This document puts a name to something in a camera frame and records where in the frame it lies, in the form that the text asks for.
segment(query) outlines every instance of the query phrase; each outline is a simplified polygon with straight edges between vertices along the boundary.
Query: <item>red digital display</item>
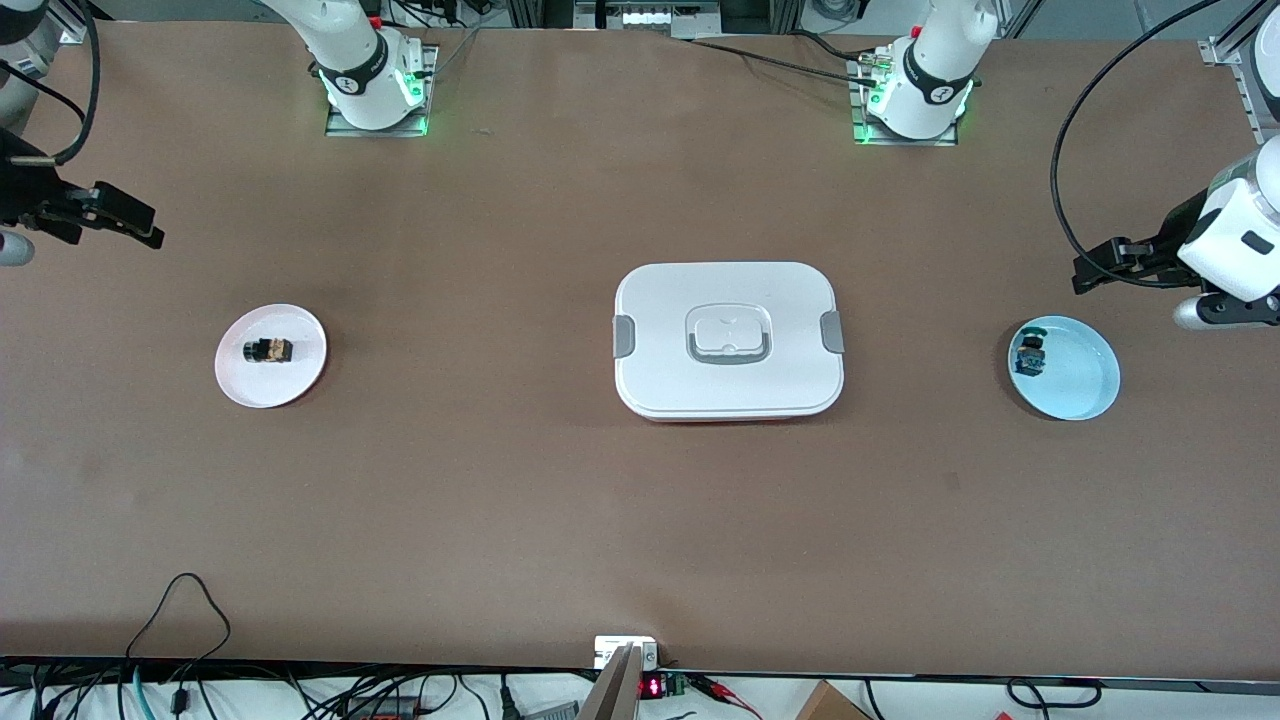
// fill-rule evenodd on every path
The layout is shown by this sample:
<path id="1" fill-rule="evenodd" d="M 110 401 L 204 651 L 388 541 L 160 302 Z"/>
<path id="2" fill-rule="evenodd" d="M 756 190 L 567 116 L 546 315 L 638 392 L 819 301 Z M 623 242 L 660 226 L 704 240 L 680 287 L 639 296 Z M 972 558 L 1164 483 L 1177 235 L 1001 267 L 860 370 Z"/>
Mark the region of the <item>red digital display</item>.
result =
<path id="1" fill-rule="evenodd" d="M 667 697 L 666 675 L 663 673 L 645 673 L 639 687 L 636 687 L 636 697 L 640 700 L 658 700 Z"/>

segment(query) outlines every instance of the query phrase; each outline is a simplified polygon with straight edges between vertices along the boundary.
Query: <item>red cable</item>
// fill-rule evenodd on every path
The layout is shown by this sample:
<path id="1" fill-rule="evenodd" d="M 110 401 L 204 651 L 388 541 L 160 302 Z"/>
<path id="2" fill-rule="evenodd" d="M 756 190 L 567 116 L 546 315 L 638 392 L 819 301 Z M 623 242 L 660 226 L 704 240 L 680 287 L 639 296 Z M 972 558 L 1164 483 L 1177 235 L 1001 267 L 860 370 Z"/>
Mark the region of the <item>red cable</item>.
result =
<path id="1" fill-rule="evenodd" d="M 737 697 L 737 693 L 722 685 L 721 683 L 712 680 L 712 693 L 714 693 L 716 697 L 723 700 L 728 705 L 742 708 L 750 712 L 751 715 L 755 715 L 755 720 L 764 720 L 764 717 L 754 707 L 748 705 L 745 700 Z"/>
<path id="2" fill-rule="evenodd" d="M 755 720 L 764 720 L 764 717 L 762 717 L 760 714 L 756 712 L 756 710 L 754 707 L 751 707 L 750 705 L 748 705 L 746 701 L 744 701 L 742 698 L 740 698 L 737 696 L 733 696 L 733 698 L 730 700 L 730 705 L 732 705 L 733 707 L 741 707 L 742 710 L 750 712 L 751 715 L 755 715 Z"/>

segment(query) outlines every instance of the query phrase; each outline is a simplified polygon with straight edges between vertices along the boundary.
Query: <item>white floor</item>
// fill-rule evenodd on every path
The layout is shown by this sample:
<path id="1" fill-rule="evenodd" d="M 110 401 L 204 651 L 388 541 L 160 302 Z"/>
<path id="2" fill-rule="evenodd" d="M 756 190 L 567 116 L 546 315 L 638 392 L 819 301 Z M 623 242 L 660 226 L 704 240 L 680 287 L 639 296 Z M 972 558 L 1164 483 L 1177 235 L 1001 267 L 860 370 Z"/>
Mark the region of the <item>white floor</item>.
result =
<path id="1" fill-rule="evenodd" d="M 792 720 L 800 711 L 817 680 L 790 678 L 718 678 L 742 700 L 751 703 L 764 720 Z M 471 675 L 467 683 L 485 698 L 492 720 L 502 717 L 498 697 L 498 676 Z M 302 683 L 312 697 L 332 697 L 351 687 L 351 680 L 326 679 Z M 872 711 L 863 684 L 858 680 L 833 683 L 855 705 Z M 285 683 L 265 680 L 221 680 L 205 684 L 218 720 L 301 720 L 306 715 L 298 694 Z M 440 703 L 452 680 L 448 676 L 431 678 L 424 688 L 424 705 Z M 582 702 L 590 692 L 590 683 L 575 675 L 540 674 L 512 675 L 512 697 L 524 715 L 548 710 L 566 702 Z M 145 685 L 147 705 L 156 720 L 170 720 L 169 698 L 173 685 Z M 186 720 L 211 720 L 195 685 L 192 708 L 182 715 Z M 406 685 L 404 694 L 415 694 L 419 682 Z M 993 720 L 1007 712 L 1014 720 L 1043 720 L 1030 710 L 1012 703 L 1004 685 L 947 684 L 923 682 L 878 680 L 876 698 L 884 720 Z M 1091 694 L 1089 691 L 1044 688 L 1050 702 L 1073 702 Z M 52 692 L 46 693 L 46 700 Z M 119 720 L 115 687 L 93 691 L 81 708 L 83 720 Z M 26 719 L 31 712 L 32 693 L 24 692 L 0 698 L 0 717 Z M 59 707 L 56 720 L 63 720 L 69 702 Z M 668 720 L 685 712 L 695 712 L 691 720 L 753 720 L 742 710 L 719 705 L 690 693 L 658 701 L 640 702 L 637 720 Z M 463 691 L 433 714 L 436 720 L 484 720 L 484 712 L 474 697 Z M 132 688 L 124 689 L 124 717 L 143 720 L 143 714 Z M 1275 720 L 1280 717 L 1280 697 L 1231 696 L 1221 693 L 1114 691 L 1103 692 L 1102 701 L 1087 710 L 1053 710 L 1052 720 Z"/>

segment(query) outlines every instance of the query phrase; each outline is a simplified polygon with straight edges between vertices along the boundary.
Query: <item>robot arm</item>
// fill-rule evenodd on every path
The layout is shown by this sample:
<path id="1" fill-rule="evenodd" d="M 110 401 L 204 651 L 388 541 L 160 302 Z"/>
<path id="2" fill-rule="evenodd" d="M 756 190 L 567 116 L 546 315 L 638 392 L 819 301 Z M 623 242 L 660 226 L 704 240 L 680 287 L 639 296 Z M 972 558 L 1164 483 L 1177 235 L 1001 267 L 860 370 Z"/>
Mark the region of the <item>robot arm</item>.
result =
<path id="1" fill-rule="evenodd" d="M 330 104 L 352 126 L 387 128 L 425 102 L 421 41 L 392 28 L 375 29 L 357 0 L 264 1 L 302 36 Z M 0 0 L 0 45 L 20 42 L 35 32 L 45 22 L 47 6 L 49 0 Z M 86 17 L 86 31 L 96 53 L 92 17 Z M 32 82 L 26 76 L 5 78 L 17 72 L 0 67 L 0 79 Z M 91 92 L 96 92 L 96 83 Z M 91 100 L 90 118 L 93 104 Z M 152 223 L 152 208 L 104 182 L 82 188 L 63 181 L 58 167 L 65 159 L 50 158 L 0 128 L 0 225 L 24 225 L 72 245 L 90 228 L 127 234 L 147 247 L 161 246 L 164 232 Z M 0 265 L 23 265 L 33 252 L 26 237 L 0 233 Z"/>
<path id="2" fill-rule="evenodd" d="M 1263 88 L 1280 87 L 1280 10 L 1254 37 Z M 1220 172 L 1165 218 L 1155 236 L 1125 237 L 1075 259 L 1076 295 L 1114 281 L 1155 278 L 1157 287 L 1196 287 L 1174 310 L 1187 329 L 1280 325 L 1280 136 Z"/>
<path id="3" fill-rule="evenodd" d="M 422 41 L 374 29 L 357 0 L 262 0 L 298 31 L 329 102 L 352 126 L 383 129 L 425 102 Z"/>
<path id="4" fill-rule="evenodd" d="M 910 140 L 938 137 L 964 111 L 973 72 L 996 37 L 991 0 L 932 0 L 918 36 L 895 40 L 877 56 L 888 59 L 867 111 Z"/>

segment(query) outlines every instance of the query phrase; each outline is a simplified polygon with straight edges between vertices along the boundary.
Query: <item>blue plate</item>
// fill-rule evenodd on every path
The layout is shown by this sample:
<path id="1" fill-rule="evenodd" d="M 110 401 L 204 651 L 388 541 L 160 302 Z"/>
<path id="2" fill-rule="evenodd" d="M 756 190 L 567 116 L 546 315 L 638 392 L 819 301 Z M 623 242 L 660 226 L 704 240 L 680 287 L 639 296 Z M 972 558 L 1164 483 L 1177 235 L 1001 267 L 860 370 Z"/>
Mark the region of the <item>blue plate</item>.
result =
<path id="1" fill-rule="evenodd" d="M 1025 337 L 1041 337 L 1043 343 L 1043 368 L 1034 377 L 1018 372 L 1018 348 Z M 1034 365 L 1034 354 L 1023 360 Z M 1120 395 L 1115 351 L 1097 331 L 1061 315 L 1036 318 L 1014 333 L 1009 343 L 1009 377 L 1032 407 L 1060 420 L 1097 418 Z"/>

